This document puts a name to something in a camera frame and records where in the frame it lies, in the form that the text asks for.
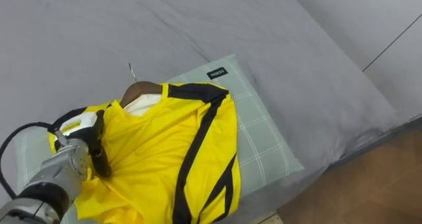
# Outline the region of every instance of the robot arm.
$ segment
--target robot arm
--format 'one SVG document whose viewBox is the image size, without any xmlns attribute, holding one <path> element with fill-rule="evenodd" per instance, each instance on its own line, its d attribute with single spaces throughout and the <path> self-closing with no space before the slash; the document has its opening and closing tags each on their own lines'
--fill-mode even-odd
<svg viewBox="0 0 422 224">
<path fill-rule="evenodd" d="M 63 134 L 69 124 L 74 126 Z M 110 176 L 98 139 L 103 125 L 102 113 L 87 113 L 53 129 L 59 144 L 57 153 L 44 161 L 24 190 L 0 209 L 0 224 L 60 223 L 86 180 L 89 157 L 99 176 Z"/>
</svg>

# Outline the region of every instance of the wooden floor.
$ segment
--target wooden floor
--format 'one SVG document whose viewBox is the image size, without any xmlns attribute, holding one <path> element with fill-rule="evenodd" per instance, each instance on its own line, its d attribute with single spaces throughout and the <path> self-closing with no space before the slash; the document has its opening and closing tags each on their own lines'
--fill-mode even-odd
<svg viewBox="0 0 422 224">
<path fill-rule="evenodd" d="M 278 213 L 285 224 L 421 224 L 422 132 L 326 172 Z"/>
</svg>

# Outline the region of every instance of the mattress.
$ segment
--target mattress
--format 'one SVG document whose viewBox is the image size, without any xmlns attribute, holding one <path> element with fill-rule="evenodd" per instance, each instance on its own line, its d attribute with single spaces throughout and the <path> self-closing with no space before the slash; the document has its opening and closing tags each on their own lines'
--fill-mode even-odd
<svg viewBox="0 0 422 224">
<path fill-rule="evenodd" d="M 274 210 L 395 125 L 393 108 L 295 0 L 0 0 L 0 18 L 10 130 L 119 97 L 129 61 L 139 80 L 161 82 L 236 55 L 305 169 L 243 197 L 228 223 Z"/>
</svg>

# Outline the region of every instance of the white fabric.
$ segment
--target white fabric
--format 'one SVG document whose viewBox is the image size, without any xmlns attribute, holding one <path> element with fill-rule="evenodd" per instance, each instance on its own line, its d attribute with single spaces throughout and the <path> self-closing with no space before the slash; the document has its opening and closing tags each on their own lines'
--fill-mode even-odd
<svg viewBox="0 0 422 224">
<path fill-rule="evenodd" d="M 161 100 L 161 94 L 145 94 L 136 98 L 125 106 L 125 111 L 130 115 L 143 116 L 149 108 Z"/>
</svg>

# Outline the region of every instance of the black cable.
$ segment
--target black cable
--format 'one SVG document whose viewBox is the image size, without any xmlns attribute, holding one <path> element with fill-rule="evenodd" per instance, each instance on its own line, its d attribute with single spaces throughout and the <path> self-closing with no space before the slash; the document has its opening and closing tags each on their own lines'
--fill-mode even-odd
<svg viewBox="0 0 422 224">
<path fill-rule="evenodd" d="M 26 125 L 22 125 L 20 127 L 18 127 L 15 131 L 13 131 L 7 138 L 6 140 L 2 143 L 1 147 L 0 147 L 0 183 L 3 186 L 3 188 L 6 190 L 7 194 L 12 198 L 15 199 L 16 198 L 16 194 L 13 191 L 13 189 L 10 187 L 10 185 L 7 183 L 5 177 L 3 176 L 3 172 L 1 170 L 1 159 L 3 157 L 3 154 L 5 153 L 5 150 L 7 148 L 7 146 L 9 145 L 9 143 L 11 142 L 11 140 L 16 136 L 16 134 L 18 134 L 20 131 L 32 127 L 32 126 L 39 126 L 42 128 L 50 128 L 51 124 L 49 123 L 44 123 L 44 122 L 35 122 L 35 123 L 28 123 Z"/>
</svg>

